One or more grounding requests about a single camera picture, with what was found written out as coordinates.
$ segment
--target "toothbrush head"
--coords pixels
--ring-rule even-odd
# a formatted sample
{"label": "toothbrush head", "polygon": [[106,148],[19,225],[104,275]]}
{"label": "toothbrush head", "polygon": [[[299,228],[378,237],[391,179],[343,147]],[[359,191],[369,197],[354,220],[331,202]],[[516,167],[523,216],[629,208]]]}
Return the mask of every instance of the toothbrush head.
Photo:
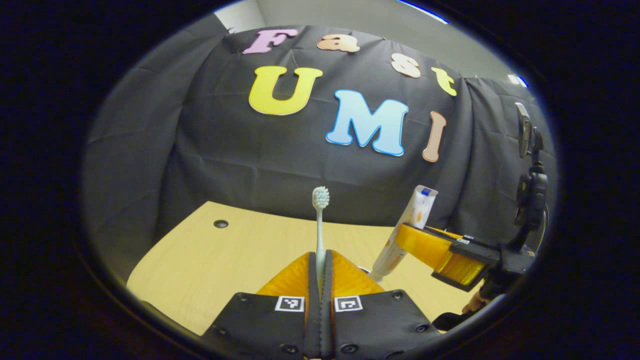
{"label": "toothbrush head", "polygon": [[329,190],[327,190],[324,186],[315,188],[313,192],[313,203],[314,208],[316,209],[326,208],[327,205],[329,205]]}

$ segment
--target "toothpaste tube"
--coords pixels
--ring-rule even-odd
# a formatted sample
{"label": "toothpaste tube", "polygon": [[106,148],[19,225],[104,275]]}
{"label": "toothpaste tube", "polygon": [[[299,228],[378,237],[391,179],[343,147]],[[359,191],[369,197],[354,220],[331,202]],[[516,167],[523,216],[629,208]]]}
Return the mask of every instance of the toothpaste tube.
{"label": "toothpaste tube", "polygon": [[391,232],[387,244],[382,249],[382,252],[378,256],[376,262],[373,264],[373,269],[369,273],[369,277],[376,282],[381,282],[382,278],[396,268],[396,266],[402,261],[406,251],[403,250],[396,243],[396,235],[400,225],[405,222],[422,229],[427,223],[427,218],[431,212],[433,201],[436,199],[438,192],[433,189],[429,189],[425,186],[418,185],[413,191],[413,195],[409,200],[404,212],[400,216],[396,227]]}

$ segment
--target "black fabric backdrop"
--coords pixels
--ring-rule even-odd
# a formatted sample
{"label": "black fabric backdrop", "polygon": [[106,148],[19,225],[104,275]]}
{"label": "black fabric backdrop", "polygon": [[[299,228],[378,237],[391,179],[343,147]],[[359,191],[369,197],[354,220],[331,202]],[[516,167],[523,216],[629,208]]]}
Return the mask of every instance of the black fabric backdrop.
{"label": "black fabric backdrop", "polygon": [[[268,53],[242,54],[258,30],[225,37],[211,15],[156,47],[105,100],[87,140],[83,205],[87,230],[118,276],[126,280],[155,241],[207,200],[313,219],[316,186],[332,195],[326,221],[394,225],[413,188],[423,184],[439,191],[428,225],[504,241],[516,233],[515,188],[531,164],[518,156],[514,102],[525,105],[543,134],[553,215],[556,154],[547,123],[534,96],[506,74],[504,81],[463,79],[434,60],[437,54],[350,29],[274,28],[299,34]],[[356,37],[360,50],[318,49],[321,37],[333,33]],[[416,59],[422,76],[396,72],[392,53]],[[268,65],[287,68],[274,89],[277,99],[291,96],[295,68],[323,71],[301,111],[276,116],[251,108],[254,70]],[[457,96],[440,88],[431,67],[447,71]],[[378,153],[371,142],[325,140],[340,89],[362,93],[372,112],[386,99],[409,107],[402,156]],[[431,111],[447,119],[435,163],[421,156]]]}

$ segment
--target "table surface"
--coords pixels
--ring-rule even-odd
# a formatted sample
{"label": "table surface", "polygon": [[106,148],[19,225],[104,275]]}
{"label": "table surface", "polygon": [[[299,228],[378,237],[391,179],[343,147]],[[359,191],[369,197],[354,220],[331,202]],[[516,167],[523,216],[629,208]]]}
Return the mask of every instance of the table surface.
{"label": "table surface", "polygon": [[[324,212],[330,212],[329,205]],[[226,220],[226,228],[214,227]],[[371,269],[393,227],[323,222],[326,249]],[[202,335],[237,292],[255,293],[291,261],[316,250],[316,222],[206,202],[160,240],[136,265],[127,289]],[[436,280],[408,254],[380,285],[402,289],[430,320],[460,313],[470,292]]]}

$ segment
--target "foam letter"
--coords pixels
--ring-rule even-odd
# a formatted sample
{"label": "foam letter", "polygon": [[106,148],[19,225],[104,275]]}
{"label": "foam letter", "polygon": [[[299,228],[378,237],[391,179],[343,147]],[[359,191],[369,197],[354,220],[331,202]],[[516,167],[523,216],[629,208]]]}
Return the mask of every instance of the foam letter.
{"label": "foam letter", "polygon": [[407,55],[395,53],[391,55],[391,66],[400,74],[410,76],[412,78],[419,78],[421,73],[418,70],[418,62]]}
{"label": "foam letter", "polygon": [[318,43],[318,47],[322,50],[342,50],[348,53],[355,53],[360,50],[356,45],[358,39],[351,35],[332,34],[322,37],[324,40]]}
{"label": "foam letter", "polygon": [[438,161],[438,148],[442,139],[442,129],[447,125],[447,119],[442,114],[432,111],[431,121],[431,135],[429,136],[427,148],[422,152],[422,158],[434,163]]}
{"label": "foam letter", "polygon": [[278,46],[284,42],[287,35],[294,37],[298,34],[296,29],[276,29],[276,30],[260,30],[258,38],[255,39],[251,47],[245,49],[243,54],[268,53],[271,51],[269,44]]}
{"label": "foam letter", "polygon": [[454,89],[451,88],[451,85],[449,85],[449,83],[453,84],[453,79],[450,78],[449,75],[447,75],[446,71],[438,69],[437,67],[432,67],[431,70],[436,73],[436,76],[438,77],[438,85],[440,85],[442,90],[447,92],[447,94],[449,95],[456,96],[458,94]]}
{"label": "foam letter", "polygon": [[328,142],[340,145],[351,144],[353,138],[349,135],[349,126],[353,124],[353,130],[361,147],[366,146],[380,129],[378,139],[373,142],[373,149],[393,156],[404,154],[400,139],[404,114],[409,111],[407,105],[396,100],[384,100],[382,105],[371,114],[361,93],[353,90],[337,90],[335,96],[340,100],[340,106],[333,131],[326,135]]}
{"label": "foam letter", "polygon": [[293,95],[289,100],[276,100],[273,98],[273,89],[278,77],[286,72],[287,68],[281,66],[263,66],[255,69],[257,76],[249,93],[249,104],[255,111],[271,115],[289,115],[307,105],[314,81],[322,76],[322,71],[310,67],[297,68],[294,73],[298,75],[298,83]]}

